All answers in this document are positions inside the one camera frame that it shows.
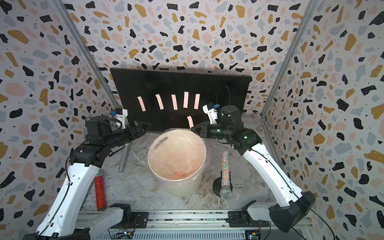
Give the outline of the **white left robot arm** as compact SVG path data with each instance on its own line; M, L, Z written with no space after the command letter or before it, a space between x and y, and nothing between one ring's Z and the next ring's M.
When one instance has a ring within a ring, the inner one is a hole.
M151 127L143 121L119 127L113 122L121 121L109 116L86 120L86 140L66 162L67 177L60 192L36 232L26 234L25 240L91 240L111 227L121 227L131 221L130 205L114 204L83 227L76 226L88 190L111 150L142 137Z

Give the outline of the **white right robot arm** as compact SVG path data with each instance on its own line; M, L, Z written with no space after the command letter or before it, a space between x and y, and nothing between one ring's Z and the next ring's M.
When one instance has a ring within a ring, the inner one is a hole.
M262 139L244 127L242 114L234 106L203 106L209 120L191 128L191 131L206 139L225 140L239 152L259 173L275 197L275 204L252 203L247 213L254 221L269 221L287 233L312 209L316 198L310 191L303 191L284 173L272 158Z

